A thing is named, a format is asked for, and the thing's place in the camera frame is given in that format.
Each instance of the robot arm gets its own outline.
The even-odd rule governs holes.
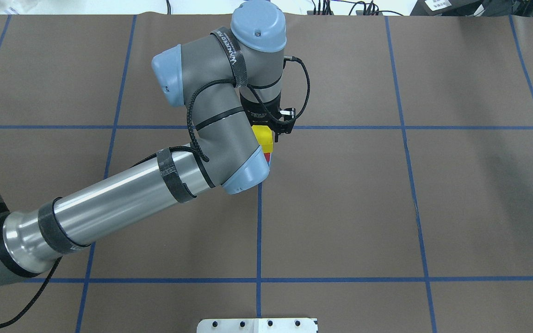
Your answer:
[[[220,28],[154,57],[163,93],[172,105],[188,106],[198,140],[190,128],[188,146],[160,150],[38,210],[9,213],[0,196],[0,285],[37,276],[62,255],[216,185],[235,194],[263,181],[268,164],[249,120],[273,124],[271,114],[283,116],[286,42],[283,13],[268,1],[250,0],[235,10],[231,31]]]

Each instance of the yellow block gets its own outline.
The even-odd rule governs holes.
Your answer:
[[[254,135],[258,144],[262,146],[262,152],[265,154],[273,152],[273,132],[268,126],[254,125],[252,126]]]

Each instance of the paper sticker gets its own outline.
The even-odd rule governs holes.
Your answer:
[[[449,0],[425,0],[425,4],[427,4],[432,11],[438,11],[451,6]]]

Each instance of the light blue plastic cap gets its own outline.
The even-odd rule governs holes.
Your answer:
[[[180,44],[165,50],[152,59],[152,68],[161,91],[173,107],[184,105],[182,88],[182,56]]]
[[[231,32],[244,45],[262,52],[278,52],[287,44],[285,15],[267,0],[248,0],[234,10]]]
[[[267,159],[262,153],[262,147],[250,156],[250,158],[226,181],[222,187],[228,194],[237,194],[246,191],[264,181],[269,172]]]

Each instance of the blue joint cap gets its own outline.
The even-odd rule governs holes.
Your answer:
[[[285,15],[267,0],[248,0],[234,10],[231,32],[257,51],[279,52],[287,44]]]
[[[180,44],[165,50],[152,59],[152,68],[161,91],[173,107],[184,105],[182,88],[182,48]]]
[[[267,178],[268,173],[267,159],[262,153],[262,147],[258,146],[252,156],[231,175],[222,187],[228,194],[237,194],[262,183]]]

